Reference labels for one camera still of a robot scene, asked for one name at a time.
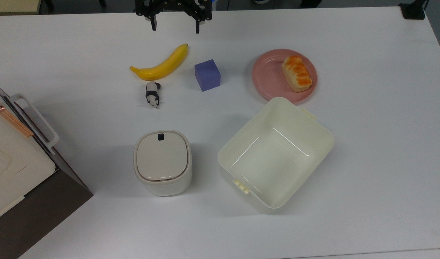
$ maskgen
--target plate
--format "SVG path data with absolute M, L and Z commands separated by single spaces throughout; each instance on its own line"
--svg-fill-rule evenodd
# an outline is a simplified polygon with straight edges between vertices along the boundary
M 308 90 L 296 93 L 287 82 L 282 63 L 289 56 L 299 56 L 305 64 L 312 85 Z M 311 95 L 317 85 L 317 72 L 314 65 L 307 57 L 290 49 L 274 49 L 262 54 L 252 68 L 252 79 L 255 88 L 267 100 L 274 97 L 284 97 L 292 103 L 299 102 Z

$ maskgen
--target purple cube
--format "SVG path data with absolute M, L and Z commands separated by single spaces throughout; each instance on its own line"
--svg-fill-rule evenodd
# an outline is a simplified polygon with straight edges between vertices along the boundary
M 195 65 L 194 74 L 203 92 L 220 85 L 220 71 L 213 59 Z

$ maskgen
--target yellow banana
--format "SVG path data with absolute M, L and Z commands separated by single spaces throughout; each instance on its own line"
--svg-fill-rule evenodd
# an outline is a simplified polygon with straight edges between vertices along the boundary
M 182 44 L 178 46 L 174 52 L 161 64 L 158 64 L 152 68 L 135 68 L 131 66 L 131 71 L 138 77 L 146 81 L 158 80 L 166 77 L 170 73 L 179 67 L 188 54 L 188 44 Z

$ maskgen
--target bread roll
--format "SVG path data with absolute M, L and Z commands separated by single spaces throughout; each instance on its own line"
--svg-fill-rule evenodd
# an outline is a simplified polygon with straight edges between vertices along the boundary
M 299 56 L 287 57 L 282 64 L 282 71 L 295 92 L 308 90 L 312 84 L 306 66 Z

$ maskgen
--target toy panda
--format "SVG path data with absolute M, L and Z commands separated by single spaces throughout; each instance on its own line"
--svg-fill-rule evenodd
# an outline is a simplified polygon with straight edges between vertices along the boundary
M 158 108 L 159 105 L 159 95 L 158 90 L 161 88 L 161 85 L 157 82 L 151 81 L 146 84 L 146 100 L 147 102 L 153 106 L 154 108 Z

